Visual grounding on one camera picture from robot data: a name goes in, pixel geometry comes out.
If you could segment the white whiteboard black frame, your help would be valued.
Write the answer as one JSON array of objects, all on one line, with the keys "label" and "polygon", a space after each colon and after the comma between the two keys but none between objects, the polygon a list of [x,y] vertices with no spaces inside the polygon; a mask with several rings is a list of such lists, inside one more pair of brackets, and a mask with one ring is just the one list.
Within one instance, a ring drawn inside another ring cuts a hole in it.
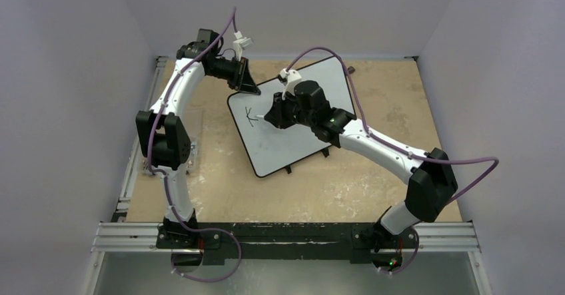
[{"label": "white whiteboard black frame", "polygon": [[258,84],[259,95],[237,92],[227,105],[259,178],[337,145],[337,132],[355,116],[347,67],[335,56],[298,69],[285,89],[278,78]]}]

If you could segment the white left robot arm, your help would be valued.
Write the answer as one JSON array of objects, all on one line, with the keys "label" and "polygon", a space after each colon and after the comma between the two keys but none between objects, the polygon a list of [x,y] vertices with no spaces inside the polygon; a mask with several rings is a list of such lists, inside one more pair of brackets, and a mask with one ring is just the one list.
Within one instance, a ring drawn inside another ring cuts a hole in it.
[{"label": "white left robot arm", "polygon": [[195,209],[189,197],[187,166],[191,140],[182,115],[191,96],[206,76],[222,79],[230,89],[259,95],[243,51],[253,40],[236,31],[234,56],[221,55],[220,33],[200,29],[195,41],[179,48],[171,79],[156,103],[139,111],[135,124],[148,170],[158,175],[165,189],[167,210],[158,228],[157,248],[195,248],[201,242]]}]

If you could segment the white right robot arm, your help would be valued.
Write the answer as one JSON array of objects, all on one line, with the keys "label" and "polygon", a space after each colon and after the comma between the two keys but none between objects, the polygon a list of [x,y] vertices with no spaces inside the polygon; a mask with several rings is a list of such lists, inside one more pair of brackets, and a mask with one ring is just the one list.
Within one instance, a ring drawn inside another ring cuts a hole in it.
[{"label": "white right robot arm", "polygon": [[377,141],[353,113],[332,107],[315,81],[297,84],[291,93],[277,92],[263,119],[277,129],[308,127],[315,137],[336,148],[355,152],[384,167],[407,185],[405,199],[390,207],[373,225],[375,240],[390,246],[419,222],[434,222],[457,191],[448,156],[439,148],[423,152],[393,148],[392,140]]}]

